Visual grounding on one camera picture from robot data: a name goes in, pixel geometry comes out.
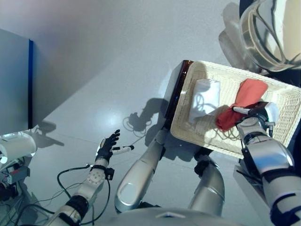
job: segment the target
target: folded towel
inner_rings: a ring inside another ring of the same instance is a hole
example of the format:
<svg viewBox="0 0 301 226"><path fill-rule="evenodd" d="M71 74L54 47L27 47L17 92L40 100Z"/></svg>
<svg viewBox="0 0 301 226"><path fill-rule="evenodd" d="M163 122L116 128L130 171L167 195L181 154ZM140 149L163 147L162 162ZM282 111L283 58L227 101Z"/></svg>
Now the folded towel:
<svg viewBox="0 0 301 226"><path fill-rule="evenodd" d="M235 103L218 116L216 120L217 127L225 132L235 126L235 123L245 115L233 111L232 107L246 107L257 103L267 89L268 85L263 81L255 79L246 79L243 81L240 84Z"/></svg>
<svg viewBox="0 0 301 226"><path fill-rule="evenodd" d="M220 82L213 79L200 79L196 81L192 103L189 112L189 122L194 123L195 118L210 114L220 103Z"/></svg>

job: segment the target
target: red cloth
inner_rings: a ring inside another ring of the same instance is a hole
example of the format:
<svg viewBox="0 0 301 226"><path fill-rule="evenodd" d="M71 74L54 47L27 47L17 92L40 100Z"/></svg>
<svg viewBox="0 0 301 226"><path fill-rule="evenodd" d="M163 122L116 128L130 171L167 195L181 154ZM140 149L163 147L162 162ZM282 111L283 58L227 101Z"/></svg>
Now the red cloth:
<svg viewBox="0 0 301 226"><path fill-rule="evenodd" d="M241 120L245 115L233 111L232 107L246 107L257 103L267 89L268 85L263 81L255 79L244 80L240 84L235 103L217 117L217 128L226 132L235 126L235 123Z"/></svg>

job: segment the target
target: black cable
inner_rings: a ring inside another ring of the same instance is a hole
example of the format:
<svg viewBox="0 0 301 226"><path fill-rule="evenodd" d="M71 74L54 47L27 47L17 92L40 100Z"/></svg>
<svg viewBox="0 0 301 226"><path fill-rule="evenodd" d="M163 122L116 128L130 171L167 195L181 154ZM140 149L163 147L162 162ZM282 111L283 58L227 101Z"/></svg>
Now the black cable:
<svg viewBox="0 0 301 226"><path fill-rule="evenodd" d="M69 198L71 198L71 195L69 194L69 192L67 192L66 188L64 188L64 186L62 185L62 183L61 183L61 181L60 181L60 176L61 176L63 173L66 173L66 172L70 172L70 171L73 171L73 170L83 170L83 169L87 169L87 168L89 168L89 167L90 167L90 165L87 165L87 166L85 166L85 167L75 167L75 168L71 168L71 169L66 169L66 170L60 172L60 173L57 175L56 179L57 179L57 182L58 182L59 186L64 190L64 192L66 193L66 195L67 195Z"/></svg>
<svg viewBox="0 0 301 226"><path fill-rule="evenodd" d="M105 204L102 212L94 220L88 221L86 223L82 223L80 225L88 225L88 224L91 224L93 221L97 221L102 216L102 214L105 212L105 210L106 210L106 208L108 206L108 203L109 203L110 193L111 193L111 185L110 185L110 182L109 182L108 179L107 179L107 182L108 182L108 186L109 186L108 199L107 199L107 202L106 202L106 204Z"/></svg>
<svg viewBox="0 0 301 226"><path fill-rule="evenodd" d="M54 212L52 212L52 211L50 211L50 210L47 210L47 209L45 209L45 208L43 208L43 207L41 207L41 206L38 206L38 205L36 205L36 204L28 204L28 205L24 206L23 209L20 211L20 213L19 213L19 215L18 215L18 218L16 219L15 226L18 226L19 220L20 220L20 218L21 218L21 216L22 216L24 210L26 210L28 207L31 207L31 206L32 206L32 207L35 207L35 208L38 208L38 209L41 209L41 210L43 210L43 211L45 211L45 212L47 212L47 213L54 214Z"/></svg>
<svg viewBox="0 0 301 226"><path fill-rule="evenodd" d="M80 184L82 184L82 183L75 183L75 184L73 184L73 185L68 186L66 189L68 189L68 188L70 188L70 187L72 187L72 186L74 186L74 185L77 185L77 184L80 185ZM29 204L29 205L25 206L24 209L26 209L28 206L32 206L32 205L34 205L34 207L37 207L37 205L35 205L36 203L52 200L52 199L54 199L54 198L60 196L63 192L64 192L64 191L61 191L60 194L58 194L58 195L56 195L56 196L53 196L53 197L50 198L50 199L38 200L38 201L36 201L36 202L34 202L34 203L32 203L32 204ZM49 210L47 210L47 209L45 209L45 208L43 208L43 207L41 207L41 208L42 208L42 210L44 210L44 211L46 211L46 212L48 212L48 213L53 213L53 212L51 212L51 211L49 211ZM20 214L18 215L18 218L17 218L17 219L19 219L19 218L21 217L21 215L23 214L23 211L24 211L24 210L22 209L21 212L20 212ZM11 221L13 224L17 225L17 223L18 223L19 220L17 220L16 222L13 222L13 221L10 219L10 221Z"/></svg>
<svg viewBox="0 0 301 226"><path fill-rule="evenodd" d="M9 221L7 222L7 224L6 224L5 226L7 226L9 222L15 224L15 222L13 221L13 218L14 218L14 216L16 215L16 213L17 213L17 211L19 210L19 208L21 207L23 200L24 200L24 196L23 196L23 198L20 198L20 199L17 201L17 202L20 202L20 203L18 204L18 207L17 207L17 209L15 210L15 212L14 212L14 214L13 214L12 217L10 217L10 215L9 215L9 213L8 213L8 219L9 219Z"/></svg>
<svg viewBox="0 0 301 226"><path fill-rule="evenodd" d="M70 187L72 187L72 186L74 186L74 185L81 185L82 183L75 183L75 184L73 184L73 185L70 185L70 186L68 186L68 187L66 187L66 190L68 189L68 188L70 188ZM58 192L56 192L55 194L57 194L57 195L53 195L52 196L52 198L50 198L50 199L45 199L45 200L37 200L36 202L34 202L34 203L32 203L32 204L36 204L36 203L38 203L38 202L45 202L45 201L50 201L50 200L53 200L53 199L55 199L56 197L58 197L58 196L60 196L62 193L64 193L64 191L58 191Z"/></svg>
<svg viewBox="0 0 301 226"><path fill-rule="evenodd" d="M245 177L247 177L247 178L249 178L249 179L251 179L251 180L254 180L254 181L256 181L257 183L259 183L259 184L262 185L262 181L260 181L259 179L255 178L255 177L252 177L252 176L250 176L250 175L248 175L248 174L246 174L246 173L243 173L243 172L241 172L241 171L239 171L239 170L236 170L236 172L237 172L237 173L240 173L241 175L243 175L243 176L245 176Z"/></svg>
<svg viewBox="0 0 301 226"><path fill-rule="evenodd" d="M94 205L92 205L92 225L94 225Z"/></svg>
<svg viewBox="0 0 301 226"><path fill-rule="evenodd" d="M5 173L5 172L3 172L3 171L2 171L1 173L4 174L5 176L8 176L8 173Z"/></svg>
<svg viewBox="0 0 301 226"><path fill-rule="evenodd" d="M240 139L241 149L244 149L243 141Z"/></svg>

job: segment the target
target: black joint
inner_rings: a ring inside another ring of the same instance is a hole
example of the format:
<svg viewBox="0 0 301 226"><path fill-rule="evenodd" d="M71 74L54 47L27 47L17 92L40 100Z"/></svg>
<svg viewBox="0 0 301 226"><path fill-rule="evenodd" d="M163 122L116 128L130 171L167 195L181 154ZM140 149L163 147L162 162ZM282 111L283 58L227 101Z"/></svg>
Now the black joint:
<svg viewBox="0 0 301 226"><path fill-rule="evenodd" d="M107 168L105 171L105 178L106 180L113 180L113 176L114 176L114 173L115 173L115 170L112 169L112 168Z"/></svg>
<svg viewBox="0 0 301 226"><path fill-rule="evenodd" d="M301 206L295 207L290 211L282 213L277 205L273 205L270 217L273 224L276 226L289 226L297 223L300 218L296 215L296 212L301 210Z"/></svg>
<svg viewBox="0 0 301 226"><path fill-rule="evenodd" d="M62 219L64 222L66 222L70 226L79 226L79 222L74 222L69 216L67 216L65 213L60 213L58 216L60 219Z"/></svg>
<svg viewBox="0 0 301 226"><path fill-rule="evenodd" d="M74 208L79 213L81 219L84 218L89 209L88 201L80 195L72 196L66 205Z"/></svg>
<svg viewBox="0 0 301 226"><path fill-rule="evenodd" d="M94 166L91 168L90 171L92 171L92 169L101 169L101 170L103 170L103 171L106 170L106 168L105 168L104 166L102 166L102 165L94 165Z"/></svg>
<svg viewBox="0 0 301 226"><path fill-rule="evenodd" d="M297 177L294 167L289 167L287 169L274 169L262 174L262 177L264 177L269 183L276 178L289 176Z"/></svg>
<svg viewBox="0 0 301 226"><path fill-rule="evenodd" d="M198 174L200 177L203 176L204 170L209 165L209 161L200 161L197 166L194 168L194 172Z"/></svg>
<svg viewBox="0 0 301 226"><path fill-rule="evenodd" d="M252 140L253 138L258 137L258 136L266 136L266 137L267 137L266 134L261 133L261 132L253 132L253 133L249 133L249 134L247 134L247 135L245 136L245 138L244 138L244 144L247 145L247 144L249 143L250 140Z"/></svg>

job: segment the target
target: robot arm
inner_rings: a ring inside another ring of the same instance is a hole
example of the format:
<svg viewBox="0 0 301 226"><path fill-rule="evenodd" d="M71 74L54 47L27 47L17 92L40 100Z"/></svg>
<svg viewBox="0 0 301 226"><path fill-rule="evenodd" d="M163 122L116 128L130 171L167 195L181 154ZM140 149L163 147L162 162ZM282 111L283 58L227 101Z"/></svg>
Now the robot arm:
<svg viewBox="0 0 301 226"><path fill-rule="evenodd" d="M102 189L105 179L112 179L114 170L107 168L111 156L134 148L133 146L112 148L119 139L119 135L119 130L117 130L109 138L101 142L96 153L95 163L87 179L69 201L62 206L45 225L78 226L80 224L90 206L92 206L95 201L97 193Z"/></svg>
<svg viewBox="0 0 301 226"><path fill-rule="evenodd" d="M260 103L237 124L245 144L244 162L249 173L262 180L271 221L277 226L300 225L301 178L294 173L289 151L266 133L267 128L271 130L267 107Z"/></svg>

